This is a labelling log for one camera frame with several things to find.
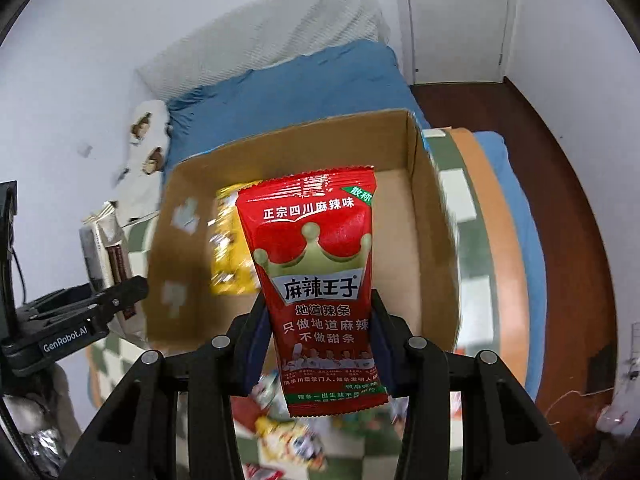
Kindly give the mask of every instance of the yellow snack package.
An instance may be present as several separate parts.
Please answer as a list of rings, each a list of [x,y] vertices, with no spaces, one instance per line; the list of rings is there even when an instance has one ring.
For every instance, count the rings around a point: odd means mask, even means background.
[[[259,416],[255,421],[255,433],[267,460],[316,471],[326,468],[324,446],[302,420],[279,422],[267,416]]]
[[[213,294],[247,294],[260,290],[236,209],[238,191],[258,182],[223,187],[216,193],[216,217],[209,239]]]

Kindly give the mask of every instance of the cardboard box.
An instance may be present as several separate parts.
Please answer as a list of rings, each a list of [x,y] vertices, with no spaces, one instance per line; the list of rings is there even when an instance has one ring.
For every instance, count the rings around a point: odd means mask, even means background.
[[[238,140],[171,174],[149,257],[144,302],[157,348],[188,350],[225,333],[255,295],[213,296],[207,223],[221,187],[339,166],[372,165],[373,286],[414,334],[451,350],[458,330],[455,246],[436,171],[405,110],[329,118]]]

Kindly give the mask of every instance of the wooden floor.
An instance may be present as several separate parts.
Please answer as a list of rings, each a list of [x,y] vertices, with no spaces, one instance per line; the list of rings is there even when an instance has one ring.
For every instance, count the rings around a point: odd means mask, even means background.
[[[585,392],[589,359],[607,344],[616,347],[609,267],[582,187],[545,123],[508,80],[412,90],[432,126],[493,130],[504,137],[545,253],[545,365],[536,403],[567,449],[579,452],[612,395],[561,397]]]

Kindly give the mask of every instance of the crown logo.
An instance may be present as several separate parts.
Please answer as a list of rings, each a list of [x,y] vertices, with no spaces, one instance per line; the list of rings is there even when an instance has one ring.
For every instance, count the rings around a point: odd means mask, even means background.
[[[320,226],[307,222],[300,229],[306,247],[290,262],[275,264],[264,249],[254,251],[260,265],[286,304],[309,299],[353,301],[371,252],[371,234],[360,238],[360,251],[340,257],[327,253],[318,243]]]

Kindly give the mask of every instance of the snack wrapper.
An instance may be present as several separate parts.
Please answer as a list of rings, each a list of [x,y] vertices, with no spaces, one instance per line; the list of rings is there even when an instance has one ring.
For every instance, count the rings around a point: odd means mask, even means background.
[[[267,411],[269,417],[275,420],[290,420],[277,371],[262,375],[252,389],[251,397],[261,410]]]
[[[132,278],[127,237],[116,219],[116,208],[105,202],[99,213],[82,221],[80,242],[94,292]],[[120,337],[144,346],[146,319],[140,302],[117,312],[108,327]]]
[[[258,182],[223,187],[216,193],[216,219],[210,238],[214,294],[247,294],[260,289],[236,209],[238,191]]]
[[[236,205],[270,313],[291,416],[386,402],[370,346],[373,168],[268,180]]]
[[[318,471],[326,467],[320,439],[300,420],[278,422],[261,416],[255,421],[255,432],[265,457],[270,461],[288,462]]]
[[[409,411],[409,397],[398,397],[397,399],[389,397],[389,407],[391,408],[391,424],[398,434],[398,437],[402,439],[406,425],[406,416]]]
[[[245,480],[278,480],[284,476],[279,469],[262,467],[259,464],[242,464]]]

